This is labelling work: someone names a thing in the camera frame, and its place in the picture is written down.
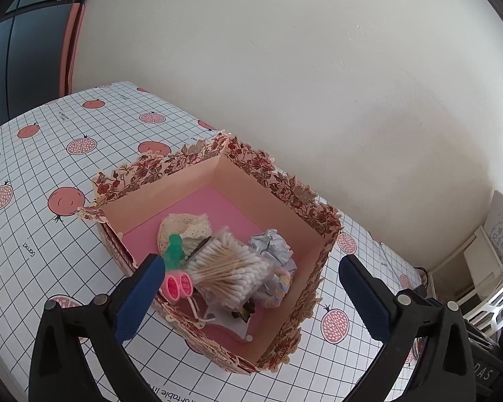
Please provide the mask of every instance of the table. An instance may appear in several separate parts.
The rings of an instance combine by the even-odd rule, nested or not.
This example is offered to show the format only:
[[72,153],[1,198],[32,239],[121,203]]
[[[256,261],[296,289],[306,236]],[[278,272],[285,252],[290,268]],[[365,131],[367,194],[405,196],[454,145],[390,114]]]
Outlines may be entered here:
[[[123,278],[95,224],[74,214],[75,203],[83,204],[84,197],[93,200],[90,177],[133,161],[138,150],[157,146],[176,151],[213,134],[208,124],[129,82],[51,101],[0,128],[0,356],[22,389],[28,391],[34,336],[47,298],[60,295],[66,305],[89,303]],[[362,226],[346,215],[343,222],[344,232],[323,270],[318,291],[323,300],[314,318],[303,322],[290,364],[276,373],[222,371],[189,349],[151,308],[138,335],[125,346],[159,397],[193,402],[343,400],[380,344],[371,340],[339,283],[339,259],[355,248],[367,269],[395,292],[421,283],[406,261]],[[344,338],[332,343],[321,331],[330,310],[340,310],[348,322]],[[89,340],[82,346],[102,394],[117,400]],[[402,393],[414,363],[405,365],[389,399]]]

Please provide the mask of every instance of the green plastic toy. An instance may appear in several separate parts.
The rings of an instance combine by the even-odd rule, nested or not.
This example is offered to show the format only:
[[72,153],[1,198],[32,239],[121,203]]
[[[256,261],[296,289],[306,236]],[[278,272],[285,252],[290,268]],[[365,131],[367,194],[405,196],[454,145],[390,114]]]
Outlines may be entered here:
[[162,254],[164,263],[166,263],[167,271],[176,271],[181,268],[181,262],[186,260],[186,255],[183,251],[183,239],[179,234],[169,235],[168,249]]

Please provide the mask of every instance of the white wall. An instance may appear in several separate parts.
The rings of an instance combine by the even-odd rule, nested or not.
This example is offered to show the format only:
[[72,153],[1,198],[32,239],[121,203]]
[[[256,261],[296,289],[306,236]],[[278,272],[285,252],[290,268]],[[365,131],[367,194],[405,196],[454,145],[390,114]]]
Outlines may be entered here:
[[268,150],[414,265],[503,191],[486,0],[87,0],[74,87],[130,80]]

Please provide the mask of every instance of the cardboard box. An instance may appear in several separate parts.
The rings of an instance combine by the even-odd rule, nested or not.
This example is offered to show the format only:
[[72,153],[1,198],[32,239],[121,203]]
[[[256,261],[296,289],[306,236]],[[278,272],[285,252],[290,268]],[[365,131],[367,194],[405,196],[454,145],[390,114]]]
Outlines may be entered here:
[[209,337],[187,302],[173,307],[158,294],[154,306],[192,349],[229,372],[276,369],[288,361],[298,347],[300,323],[319,300],[320,273],[341,229],[335,207],[319,203],[308,186],[276,170],[267,153],[224,132],[167,157],[142,154],[108,176],[99,173],[93,183],[96,202],[79,215],[99,222],[103,243],[127,275],[157,251],[158,226],[169,213],[207,213],[213,231],[228,225],[243,242],[276,228],[293,249],[298,270],[282,305],[258,313],[252,342],[231,342],[212,332]]

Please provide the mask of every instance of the screw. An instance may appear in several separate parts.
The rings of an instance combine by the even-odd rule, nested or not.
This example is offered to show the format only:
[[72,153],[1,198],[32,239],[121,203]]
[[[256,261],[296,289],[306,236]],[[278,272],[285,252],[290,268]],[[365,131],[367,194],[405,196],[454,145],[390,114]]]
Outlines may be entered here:
[[404,306],[409,306],[412,303],[412,300],[410,299],[409,296],[406,295],[398,295],[398,303],[404,305]]
[[97,295],[95,298],[93,298],[93,303],[96,306],[101,306],[101,305],[106,304],[107,300],[108,300],[108,295],[101,293],[100,295]]
[[447,308],[451,311],[458,311],[458,304],[454,302],[453,300],[450,300],[447,302]]
[[49,299],[45,302],[45,310],[52,310],[56,306],[57,302],[54,299]]

